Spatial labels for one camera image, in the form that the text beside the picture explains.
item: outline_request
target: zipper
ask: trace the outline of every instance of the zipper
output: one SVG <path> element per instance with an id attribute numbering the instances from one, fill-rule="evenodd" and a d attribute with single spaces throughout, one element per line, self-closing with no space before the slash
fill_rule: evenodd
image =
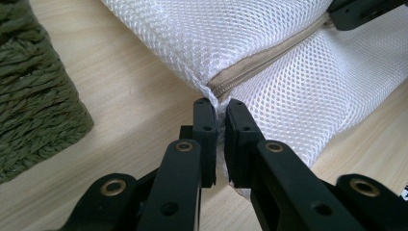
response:
<path id="1" fill-rule="evenodd" d="M 207 87 L 211 89 L 213 94 L 218 99 L 222 99 L 225 94 L 230 92 L 234 87 L 251 79 L 275 63 L 282 56 L 292 50 L 292 48 L 312 35 L 318 28 L 328 21 L 328 14 L 325 13 L 312 25 L 296 35 L 266 50 L 246 57 L 226 69 L 221 70 L 219 74 L 217 74 L 212 80 L 210 80 L 210 82 L 207 83 Z"/>

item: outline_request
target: white mesh fabric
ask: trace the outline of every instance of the white mesh fabric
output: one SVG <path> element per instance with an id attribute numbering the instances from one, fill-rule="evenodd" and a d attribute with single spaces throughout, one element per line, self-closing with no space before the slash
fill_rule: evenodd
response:
<path id="1" fill-rule="evenodd" d="M 279 44 L 319 18 L 321 0 L 103 0 L 180 78 L 206 84 L 237 61 Z M 236 87 L 267 139 L 286 142 L 310 166 L 337 133 L 360 122 L 408 76 L 408 9 L 350 32 L 321 28 Z"/>

